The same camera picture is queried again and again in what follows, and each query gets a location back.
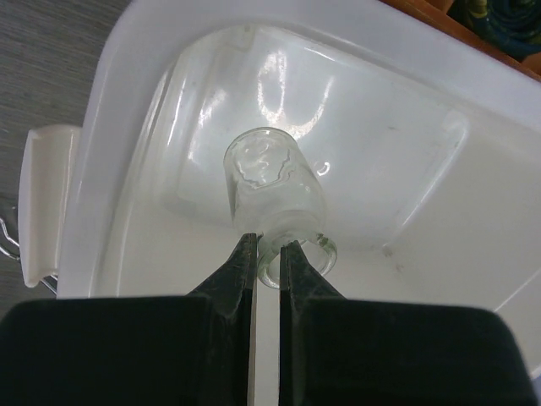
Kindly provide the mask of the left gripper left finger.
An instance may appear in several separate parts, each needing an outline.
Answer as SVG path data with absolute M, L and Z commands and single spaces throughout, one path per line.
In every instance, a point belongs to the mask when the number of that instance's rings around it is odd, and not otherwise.
M 189 293 L 204 299 L 198 405 L 252 405 L 255 381 L 258 237 L 244 234 L 226 262 Z

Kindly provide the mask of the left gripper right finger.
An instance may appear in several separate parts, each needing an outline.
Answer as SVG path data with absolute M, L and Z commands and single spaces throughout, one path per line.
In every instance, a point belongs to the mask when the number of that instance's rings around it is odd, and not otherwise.
M 309 263 L 301 244 L 293 241 L 280 253 L 280 405 L 301 405 L 307 386 L 310 341 L 306 322 L 311 301 L 343 296 Z

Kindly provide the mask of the white plastic tub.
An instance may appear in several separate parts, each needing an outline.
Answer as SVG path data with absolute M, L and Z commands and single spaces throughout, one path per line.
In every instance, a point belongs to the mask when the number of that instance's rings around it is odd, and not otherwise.
M 134 1 L 82 126 L 29 132 L 25 284 L 184 294 L 256 233 L 352 298 L 496 312 L 540 374 L 540 83 L 380 1 Z

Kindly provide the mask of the clear glass flask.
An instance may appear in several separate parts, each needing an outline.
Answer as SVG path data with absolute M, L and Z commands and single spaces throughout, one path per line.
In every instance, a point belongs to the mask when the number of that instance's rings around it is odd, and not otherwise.
M 324 234 L 324 191 L 288 133 L 261 127 L 239 135 L 223 160 L 233 226 L 258 237 L 258 277 L 280 285 L 281 248 L 298 241 L 321 275 L 336 264 L 335 242 Z

